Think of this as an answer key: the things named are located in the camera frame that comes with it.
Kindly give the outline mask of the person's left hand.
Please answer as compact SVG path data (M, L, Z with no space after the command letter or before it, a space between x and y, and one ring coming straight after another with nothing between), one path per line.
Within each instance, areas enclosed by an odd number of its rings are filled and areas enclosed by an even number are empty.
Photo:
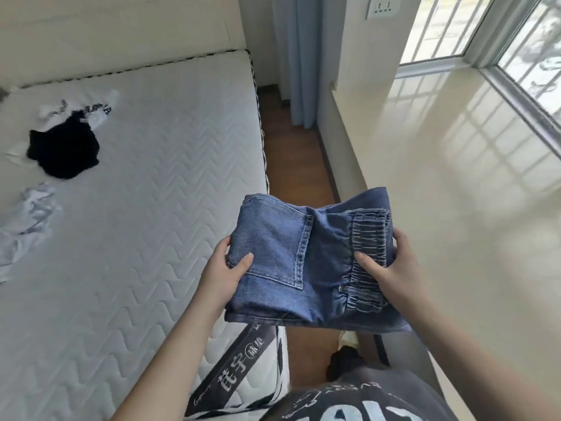
M213 312L220 313L233 297L239 282L228 280L226 256L231 243L231 235L221 239L202 271L193 299Z

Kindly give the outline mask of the person's right hand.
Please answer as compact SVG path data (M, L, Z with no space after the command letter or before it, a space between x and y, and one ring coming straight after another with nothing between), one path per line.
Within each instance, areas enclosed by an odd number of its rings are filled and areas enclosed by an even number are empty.
M425 286L424 276L407 235L394 229L396 258L386 267L387 281L376 281L389 303L411 323L425 323L433 317L434 306Z

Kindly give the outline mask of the blue denim jeans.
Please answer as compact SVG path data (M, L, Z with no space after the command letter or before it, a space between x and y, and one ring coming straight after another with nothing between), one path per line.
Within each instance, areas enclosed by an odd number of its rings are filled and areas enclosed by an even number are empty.
M226 305L224 320L374 334L411 332L378 283L355 260L383 267L396 258L385 187L319 209L270 195L246 195L231 234L227 265L252 264Z

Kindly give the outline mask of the person's left forearm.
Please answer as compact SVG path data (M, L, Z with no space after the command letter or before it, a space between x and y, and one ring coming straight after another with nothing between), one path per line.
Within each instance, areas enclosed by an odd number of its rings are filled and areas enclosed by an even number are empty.
M207 340L232 297L200 289L110 421L183 421Z

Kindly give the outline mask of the person's right forearm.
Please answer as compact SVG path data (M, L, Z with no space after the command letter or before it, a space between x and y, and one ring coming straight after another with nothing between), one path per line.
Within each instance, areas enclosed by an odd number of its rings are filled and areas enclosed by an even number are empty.
M561 421L561 411L501 366L430 300L392 303L429 349L477 421Z

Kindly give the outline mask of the person's black shoe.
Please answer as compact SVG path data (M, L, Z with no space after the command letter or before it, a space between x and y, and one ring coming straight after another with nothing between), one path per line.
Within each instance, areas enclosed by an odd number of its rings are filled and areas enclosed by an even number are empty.
M367 367L366 361L355 347L343 345L330 357L326 368L326 382L337 388L356 388Z

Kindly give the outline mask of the white quilted mattress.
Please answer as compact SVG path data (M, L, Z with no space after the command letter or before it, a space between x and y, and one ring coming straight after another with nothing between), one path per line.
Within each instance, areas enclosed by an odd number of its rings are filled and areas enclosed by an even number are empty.
M99 164L69 180L24 155L39 106L120 93ZM267 193L246 50L31 86L0 104L0 220L56 188L51 235L0 284L0 421L106 421L189 304L246 195Z

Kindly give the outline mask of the cream glossy window sill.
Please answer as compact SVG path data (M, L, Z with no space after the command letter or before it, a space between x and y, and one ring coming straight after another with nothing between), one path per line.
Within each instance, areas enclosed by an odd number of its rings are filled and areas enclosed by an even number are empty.
M479 72L332 90L430 292L482 347L561 383L561 160Z

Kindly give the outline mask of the person's grey printed shirt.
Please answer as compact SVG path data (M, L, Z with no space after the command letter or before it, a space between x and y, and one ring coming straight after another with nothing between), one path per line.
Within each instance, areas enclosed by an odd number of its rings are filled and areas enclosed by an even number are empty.
M259 421L458 421L408 370L360 367L314 389L290 392Z

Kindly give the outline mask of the light blue curtain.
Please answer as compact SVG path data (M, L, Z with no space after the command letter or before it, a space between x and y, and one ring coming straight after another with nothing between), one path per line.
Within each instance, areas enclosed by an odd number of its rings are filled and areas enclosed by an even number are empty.
M316 126L337 80L346 10L347 0L272 0L279 87L294 126Z

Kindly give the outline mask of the white grey crumpled garment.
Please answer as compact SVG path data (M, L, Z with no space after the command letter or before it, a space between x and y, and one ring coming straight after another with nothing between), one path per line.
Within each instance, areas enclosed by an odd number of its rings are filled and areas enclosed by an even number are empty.
M24 189L8 216L0 220L0 284L11 268L51 235L53 215L60 210L56 188L49 183Z

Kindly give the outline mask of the white black patterned garment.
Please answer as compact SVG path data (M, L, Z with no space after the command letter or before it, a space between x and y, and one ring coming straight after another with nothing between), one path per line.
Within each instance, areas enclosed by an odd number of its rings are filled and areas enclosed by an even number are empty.
M57 104L40 105L38 131L46 132L54 126L65 122L74 112L83 115L83 120L89 124L91 130L97 129L104 123L116 106L120 93L111 90L105 94L80 94L76 99L61 99Z

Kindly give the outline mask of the window with metal bars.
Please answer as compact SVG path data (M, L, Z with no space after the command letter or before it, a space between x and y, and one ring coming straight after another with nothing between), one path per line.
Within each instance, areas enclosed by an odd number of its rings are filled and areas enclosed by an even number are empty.
M561 159L561 0L428 0L396 78L470 67Z

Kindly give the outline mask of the cream bed headboard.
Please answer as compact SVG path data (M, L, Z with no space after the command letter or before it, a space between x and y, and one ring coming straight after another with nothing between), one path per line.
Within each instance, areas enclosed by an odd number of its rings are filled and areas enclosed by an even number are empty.
M238 0L0 0L0 88L245 49Z

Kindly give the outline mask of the white wall socket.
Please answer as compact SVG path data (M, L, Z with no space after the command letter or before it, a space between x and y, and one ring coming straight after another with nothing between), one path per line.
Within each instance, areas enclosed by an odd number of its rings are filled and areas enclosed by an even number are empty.
M402 0L368 0L366 20L389 18L395 16Z

